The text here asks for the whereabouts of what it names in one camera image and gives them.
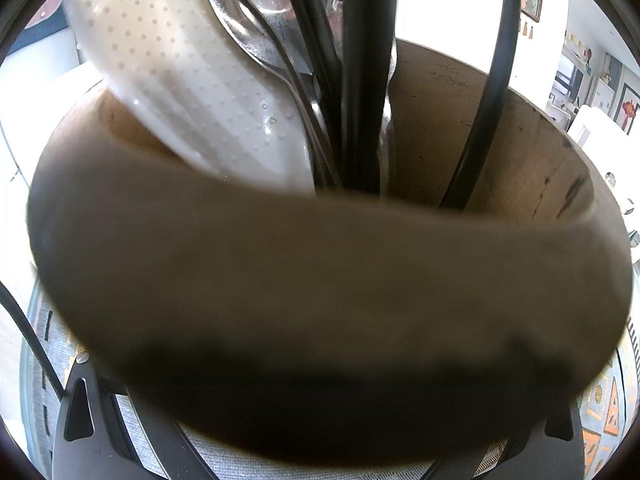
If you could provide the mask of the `bamboo utensil holder cup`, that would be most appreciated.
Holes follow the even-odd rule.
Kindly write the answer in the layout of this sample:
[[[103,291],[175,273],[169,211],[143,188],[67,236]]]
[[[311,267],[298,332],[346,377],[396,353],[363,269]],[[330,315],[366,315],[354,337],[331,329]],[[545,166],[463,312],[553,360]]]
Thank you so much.
[[[111,373],[217,440],[321,466],[476,448],[596,378],[632,294],[605,180],[510,93],[469,205],[442,208],[486,77],[398,50],[385,202],[206,176],[102,89],[62,120],[32,180],[30,244]]]

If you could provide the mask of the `white plastic rice paddle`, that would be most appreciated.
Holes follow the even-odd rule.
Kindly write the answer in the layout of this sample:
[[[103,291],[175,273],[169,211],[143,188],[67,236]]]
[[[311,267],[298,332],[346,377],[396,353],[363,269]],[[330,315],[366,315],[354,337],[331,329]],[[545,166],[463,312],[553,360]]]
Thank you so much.
[[[207,0],[64,0],[107,87],[190,166],[225,181],[311,194],[291,93],[228,37]]]

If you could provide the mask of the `small steel spoon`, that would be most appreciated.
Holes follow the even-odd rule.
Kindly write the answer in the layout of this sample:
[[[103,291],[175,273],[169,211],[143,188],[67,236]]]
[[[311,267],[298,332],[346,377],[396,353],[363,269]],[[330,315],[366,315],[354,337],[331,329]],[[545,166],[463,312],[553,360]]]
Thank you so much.
[[[231,39],[255,63],[280,79],[290,90],[303,118],[314,183],[318,188],[340,188],[326,125],[314,95],[314,83],[297,73],[292,58],[276,33],[247,0],[208,0]]]

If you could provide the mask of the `large steel spoon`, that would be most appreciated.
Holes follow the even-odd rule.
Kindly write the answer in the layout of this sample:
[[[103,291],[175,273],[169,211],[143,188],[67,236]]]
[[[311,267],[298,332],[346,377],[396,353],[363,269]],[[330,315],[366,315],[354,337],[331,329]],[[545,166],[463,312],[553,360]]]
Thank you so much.
[[[339,92],[342,63],[321,0],[247,0],[276,33],[297,73],[310,77],[323,94]]]

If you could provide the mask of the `patterned blue table mat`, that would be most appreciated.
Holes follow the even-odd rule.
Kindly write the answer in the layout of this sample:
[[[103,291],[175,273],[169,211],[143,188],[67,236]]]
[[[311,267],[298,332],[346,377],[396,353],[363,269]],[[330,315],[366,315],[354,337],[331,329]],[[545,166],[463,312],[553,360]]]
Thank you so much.
[[[44,360],[24,348],[20,390],[28,455],[44,478],[52,477],[52,454],[58,411],[74,359],[84,349],[58,317],[40,286],[32,291],[27,318],[30,336],[39,342]],[[129,437],[143,466],[167,479],[143,435],[142,417],[134,412],[141,403],[116,396]],[[622,461],[639,446],[639,348],[636,329],[627,326],[620,346],[604,371],[577,400],[584,441],[583,479],[605,479],[622,474]],[[311,468],[285,465],[243,453],[180,427],[207,466],[213,479],[477,479],[494,469],[506,454],[508,441],[491,445],[484,453],[422,464],[378,468]]]

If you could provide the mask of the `white chair near right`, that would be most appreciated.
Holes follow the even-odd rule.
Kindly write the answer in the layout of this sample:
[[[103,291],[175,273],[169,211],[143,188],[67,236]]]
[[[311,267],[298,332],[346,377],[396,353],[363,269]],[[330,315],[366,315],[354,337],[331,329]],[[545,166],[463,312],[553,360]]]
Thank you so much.
[[[582,106],[568,135],[610,187],[629,236],[631,261],[639,261],[639,141],[600,108]]]

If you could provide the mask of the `framed picture lower right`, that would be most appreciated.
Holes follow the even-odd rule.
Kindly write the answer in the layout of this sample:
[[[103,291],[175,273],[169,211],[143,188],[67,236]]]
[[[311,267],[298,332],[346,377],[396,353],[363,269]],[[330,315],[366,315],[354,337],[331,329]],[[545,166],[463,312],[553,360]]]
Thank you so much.
[[[540,21],[542,0],[521,0],[521,11],[535,23]]]

